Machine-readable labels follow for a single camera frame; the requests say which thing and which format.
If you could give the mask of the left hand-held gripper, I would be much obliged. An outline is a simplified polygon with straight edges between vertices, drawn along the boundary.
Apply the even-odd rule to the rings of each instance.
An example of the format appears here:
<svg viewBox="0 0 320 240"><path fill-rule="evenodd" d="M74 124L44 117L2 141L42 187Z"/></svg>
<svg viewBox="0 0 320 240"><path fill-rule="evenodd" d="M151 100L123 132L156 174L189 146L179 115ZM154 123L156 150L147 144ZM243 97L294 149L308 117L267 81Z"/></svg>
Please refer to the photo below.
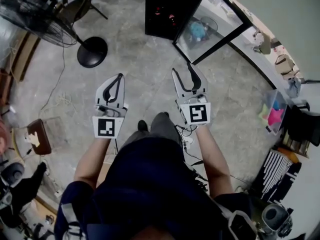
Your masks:
<svg viewBox="0 0 320 240"><path fill-rule="evenodd" d="M123 107L124 99L125 77L122 73L108 78L96 90L96 114L92 117L96 138L116 139L118 137L128 110L127 107Z"/></svg>

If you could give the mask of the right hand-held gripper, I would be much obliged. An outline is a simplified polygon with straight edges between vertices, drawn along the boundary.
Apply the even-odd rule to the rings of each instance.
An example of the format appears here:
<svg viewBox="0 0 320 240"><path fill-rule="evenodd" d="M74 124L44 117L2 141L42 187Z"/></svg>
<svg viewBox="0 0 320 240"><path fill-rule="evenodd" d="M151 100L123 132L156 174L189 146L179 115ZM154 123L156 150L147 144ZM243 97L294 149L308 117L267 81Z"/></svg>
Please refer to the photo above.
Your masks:
<svg viewBox="0 0 320 240"><path fill-rule="evenodd" d="M188 126L207 125L211 122L211 103L205 93L208 81L201 70L192 63L187 63L193 82L193 88L187 90L179 73L172 68L171 75L177 95L177 108L184 123Z"/></svg>

